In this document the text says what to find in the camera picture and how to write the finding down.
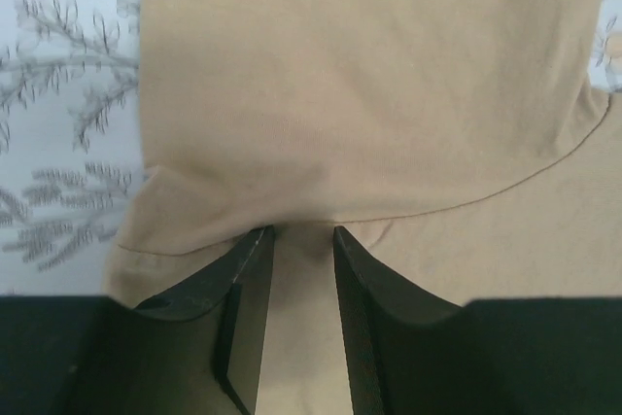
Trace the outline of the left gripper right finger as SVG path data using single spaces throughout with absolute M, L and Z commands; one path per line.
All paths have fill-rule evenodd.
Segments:
M 617 414 L 617 297 L 458 306 L 333 232 L 338 305 L 357 414 Z

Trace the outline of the beige t shirt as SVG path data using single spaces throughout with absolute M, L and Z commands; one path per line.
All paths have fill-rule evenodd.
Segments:
M 261 414 L 352 410 L 331 237 L 425 290 L 621 292 L 602 0 L 141 0 L 148 177 L 107 263 L 136 305 L 277 230 Z

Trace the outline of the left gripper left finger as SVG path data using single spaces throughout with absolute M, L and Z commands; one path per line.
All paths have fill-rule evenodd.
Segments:
M 5 414 L 252 414 L 274 231 L 129 308 L 107 296 L 1 300 Z

